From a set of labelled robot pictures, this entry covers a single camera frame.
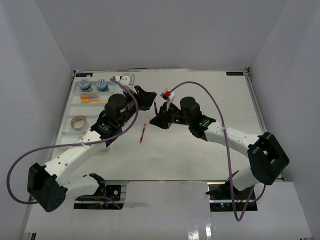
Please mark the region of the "purple gel pen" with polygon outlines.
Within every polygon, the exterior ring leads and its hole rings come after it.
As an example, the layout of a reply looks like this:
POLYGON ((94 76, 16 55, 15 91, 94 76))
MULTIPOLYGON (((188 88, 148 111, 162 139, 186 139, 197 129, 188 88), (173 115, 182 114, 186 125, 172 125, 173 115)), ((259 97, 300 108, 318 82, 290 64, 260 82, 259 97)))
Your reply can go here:
POLYGON ((154 100, 153 106, 154 106, 155 115, 158 115, 158 107, 157 107, 156 100, 154 100))

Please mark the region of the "red gel pen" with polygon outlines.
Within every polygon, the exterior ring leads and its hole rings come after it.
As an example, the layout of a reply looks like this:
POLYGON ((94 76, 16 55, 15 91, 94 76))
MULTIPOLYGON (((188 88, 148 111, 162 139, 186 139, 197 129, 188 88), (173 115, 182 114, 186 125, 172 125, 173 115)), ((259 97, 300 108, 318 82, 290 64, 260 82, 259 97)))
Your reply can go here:
POLYGON ((144 123, 143 128, 142 128, 142 131, 141 131, 139 143, 142 143, 142 141, 143 141, 143 137, 144 137, 144 133, 145 133, 145 130, 146 130, 146 126, 147 126, 147 124, 144 123))

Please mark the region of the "blue cleaning gel jar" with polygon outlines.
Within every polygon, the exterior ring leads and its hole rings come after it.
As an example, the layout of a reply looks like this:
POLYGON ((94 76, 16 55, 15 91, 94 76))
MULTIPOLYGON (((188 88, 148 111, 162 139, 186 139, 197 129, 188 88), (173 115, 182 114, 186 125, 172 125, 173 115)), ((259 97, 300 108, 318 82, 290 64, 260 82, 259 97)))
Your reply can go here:
POLYGON ((91 82, 87 78, 83 78, 78 82, 79 88, 82 92, 92 92, 93 88, 91 82))
POLYGON ((99 79, 96 82, 96 88, 100 92, 109 92, 110 91, 109 85, 105 79, 99 79))

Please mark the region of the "orange capped highlighter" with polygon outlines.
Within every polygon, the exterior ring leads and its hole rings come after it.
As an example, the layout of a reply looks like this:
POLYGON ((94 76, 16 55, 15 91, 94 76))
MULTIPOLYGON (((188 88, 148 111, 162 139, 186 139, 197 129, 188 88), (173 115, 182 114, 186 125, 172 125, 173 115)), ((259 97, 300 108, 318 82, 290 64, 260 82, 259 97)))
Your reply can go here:
POLYGON ((80 98, 82 100, 84 99, 94 99, 94 98, 99 98, 99 96, 97 94, 92 94, 92 93, 83 93, 80 95, 80 98))

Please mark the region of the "large clear tape roll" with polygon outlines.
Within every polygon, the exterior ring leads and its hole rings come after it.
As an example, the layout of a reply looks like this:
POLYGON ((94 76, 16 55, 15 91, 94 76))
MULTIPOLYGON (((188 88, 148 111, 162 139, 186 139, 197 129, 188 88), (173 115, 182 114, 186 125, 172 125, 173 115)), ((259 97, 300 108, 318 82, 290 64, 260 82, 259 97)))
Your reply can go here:
POLYGON ((70 121, 70 126, 78 132, 85 132, 89 128, 89 122, 83 115, 77 115, 70 121))

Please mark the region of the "pink highlighter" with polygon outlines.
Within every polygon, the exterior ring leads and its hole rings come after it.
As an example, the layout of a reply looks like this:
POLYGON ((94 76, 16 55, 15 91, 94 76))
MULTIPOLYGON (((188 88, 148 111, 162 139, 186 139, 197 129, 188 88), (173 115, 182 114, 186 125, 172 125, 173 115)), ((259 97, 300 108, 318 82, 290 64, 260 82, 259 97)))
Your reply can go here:
POLYGON ((99 102, 99 98, 86 98, 86 99, 81 99, 81 104, 89 104, 89 103, 96 103, 99 102))

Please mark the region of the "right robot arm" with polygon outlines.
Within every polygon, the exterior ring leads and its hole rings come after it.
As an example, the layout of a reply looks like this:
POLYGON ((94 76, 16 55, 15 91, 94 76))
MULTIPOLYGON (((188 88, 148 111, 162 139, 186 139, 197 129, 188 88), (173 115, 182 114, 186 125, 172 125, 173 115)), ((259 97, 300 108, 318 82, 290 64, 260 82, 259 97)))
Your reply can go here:
POLYGON ((259 183, 272 185, 289 165, 288 156, 273 134, 257 135, 224 128, 220 122, 202 114, 200 105, 191 96, 182 98, 179 107, 173 104, 173 92, 166 89, 161 97, 165 103, 150 120, 151 125, 165 130, 172 124, 186 125, 194 137, 227 146, 248 158, 249 166, 232 174, 232 179, 225 183, 229 198, 236 200, 245 189, 259 183))

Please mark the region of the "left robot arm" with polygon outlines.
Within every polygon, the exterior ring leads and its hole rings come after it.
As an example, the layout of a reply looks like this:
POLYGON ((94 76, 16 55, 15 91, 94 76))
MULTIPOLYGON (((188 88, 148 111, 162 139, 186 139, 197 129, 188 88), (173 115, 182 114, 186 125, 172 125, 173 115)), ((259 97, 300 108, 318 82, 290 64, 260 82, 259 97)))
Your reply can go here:
POLYGON ((107 197, 105 180, 96 173, 71 180, 70 176, 96 153, 106 149, 123 133, 123 127, 138 111, 148 111, 157 96, 155 92, 133 86, 124 76, 111 81, 124 87, 112 94, 93 124, 73 146, 43 165, 33 164, 28 171, 27 191, 48 213, 56 210, 67 198, 107 197))

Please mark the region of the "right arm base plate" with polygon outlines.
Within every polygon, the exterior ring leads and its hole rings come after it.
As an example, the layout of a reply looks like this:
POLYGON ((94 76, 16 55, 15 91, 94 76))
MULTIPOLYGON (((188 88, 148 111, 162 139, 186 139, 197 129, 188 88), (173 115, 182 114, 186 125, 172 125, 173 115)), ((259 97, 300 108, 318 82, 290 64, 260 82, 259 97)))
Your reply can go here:
MULTIPOLYGON (((251 187, 243 191, 234 190, 234 202, 237 212, 242 212, 246 201, 250 195, 251 187)), ((232 197, 229 184, 208 184, 208 190, 205 193, 209 198, 210 211, 217 212, 233 212, 232 197)))

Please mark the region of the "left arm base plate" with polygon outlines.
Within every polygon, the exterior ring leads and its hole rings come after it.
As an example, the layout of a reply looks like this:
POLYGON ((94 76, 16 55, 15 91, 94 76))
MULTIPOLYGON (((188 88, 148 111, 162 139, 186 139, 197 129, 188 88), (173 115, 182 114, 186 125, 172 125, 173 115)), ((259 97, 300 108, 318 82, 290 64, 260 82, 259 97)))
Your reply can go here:
POLYGON ((90 173, 83 177, 90 177, 98 187, 93 194, 83 194, 76 198, 77 201, 99 201, 99 208, 112 207, 115 210, 121 210, 123 203, 118 203, 121 200, 122 186, 119 184, 107 184, 106 181, 96 173, 90 173))

